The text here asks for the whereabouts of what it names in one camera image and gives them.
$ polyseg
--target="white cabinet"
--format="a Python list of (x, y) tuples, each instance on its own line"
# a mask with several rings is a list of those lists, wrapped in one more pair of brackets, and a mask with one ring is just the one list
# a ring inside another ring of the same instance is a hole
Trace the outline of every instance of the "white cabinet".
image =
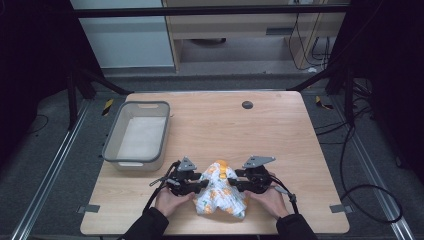
[[(71, 0), (74, 9), (162, 7), (160, 0)], [(81, 18), (103, 70), (174, 67), (164, 17)]]

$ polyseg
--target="plastic bin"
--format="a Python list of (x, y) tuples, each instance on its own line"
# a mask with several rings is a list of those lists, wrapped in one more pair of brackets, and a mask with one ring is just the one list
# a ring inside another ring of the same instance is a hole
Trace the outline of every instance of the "plastic bin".
[(103, 147), (104, 159), (119, 170), (158, 170), (164, 161), (169, 112), (164, 101), (122, 104)]

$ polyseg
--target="wooden tabletop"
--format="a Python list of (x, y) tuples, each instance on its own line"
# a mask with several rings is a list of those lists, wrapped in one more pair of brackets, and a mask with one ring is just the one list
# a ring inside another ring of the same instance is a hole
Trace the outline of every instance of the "wooden tabletop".
[[(330, 210), (330, 205), (338, 205), (340, 200), (298, 92), (137, 93), (129, 95), (130, 100), (170, 104), (164, 165), (156, 172), (118, 171), (105, 161), (90, 200), (100, 209), (85, 213), (82, 233), (119, 235), (128, 230), (154, 191), (149, 183), (184, 156), (197, 165), (197, 172), (204, 172), (218, 159), (240, 169), (251, 155), (276, 157), (265, 167), (296, 194), (299, 212), (315, 233), (349, 230), (345, 213)], [(244, 109), (244, 101), (251, 101), (253, 108)], [(169, 235), (277, 233), (275, 219), (254, 200), (249, 201), (243, 220), (221, 211), (197, 215), (193, 202), (187, 202), (169, 220), (165, 232)]]

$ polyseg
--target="black hole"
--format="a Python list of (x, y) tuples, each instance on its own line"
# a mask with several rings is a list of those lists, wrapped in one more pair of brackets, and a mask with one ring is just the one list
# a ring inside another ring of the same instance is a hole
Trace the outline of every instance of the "black hole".
[(253, 103), (252, 103), (251, 101), (244, 101), (244, 102), (241, 104), (241, 106), (242, 106), (244, 109), (251, 109), (251, 108), (253, 108)]

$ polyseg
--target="person's left hand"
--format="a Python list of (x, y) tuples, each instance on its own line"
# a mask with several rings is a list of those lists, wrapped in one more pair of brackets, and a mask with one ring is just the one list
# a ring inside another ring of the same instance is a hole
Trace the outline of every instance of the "person's left hand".
[(169, 188), (165, 187), (158, 193), (155, 202), (155, 208), (159, 210), (165, 217), (171, 216), (174, 211), (183, 203), (194, 198), (194, 193), (189, 193), (185, 196), (175, 196)]

